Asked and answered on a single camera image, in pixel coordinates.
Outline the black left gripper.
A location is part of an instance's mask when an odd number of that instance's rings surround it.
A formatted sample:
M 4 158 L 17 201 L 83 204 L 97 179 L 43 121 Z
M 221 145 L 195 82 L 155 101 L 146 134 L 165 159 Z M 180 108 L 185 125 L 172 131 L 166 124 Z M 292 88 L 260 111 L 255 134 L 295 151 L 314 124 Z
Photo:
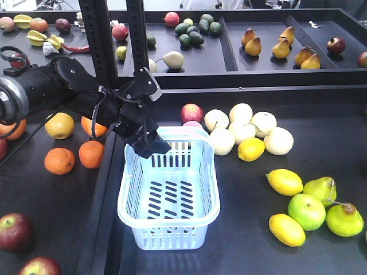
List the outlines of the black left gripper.
M 152 129 L 153 121 L 145 104 L 141 101 L 123 101 L 120 104 L 114 130 L 144 159 L 171 150 L 170 144 Z

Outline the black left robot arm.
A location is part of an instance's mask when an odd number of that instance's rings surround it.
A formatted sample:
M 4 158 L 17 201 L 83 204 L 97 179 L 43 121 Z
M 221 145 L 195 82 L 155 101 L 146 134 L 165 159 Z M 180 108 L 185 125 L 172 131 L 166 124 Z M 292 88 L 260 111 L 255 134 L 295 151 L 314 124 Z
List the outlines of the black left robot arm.
M 67 107 L 116 132 L 147 159 L 168 150 L 143 99 L 159 97 L 159 86 L 142 67 L 119 89 L 107 89 L 74 58 L 60 57 L 44 66 L 7 68 L 1 77 L 1 123 L 19 124 L 46 109 Z

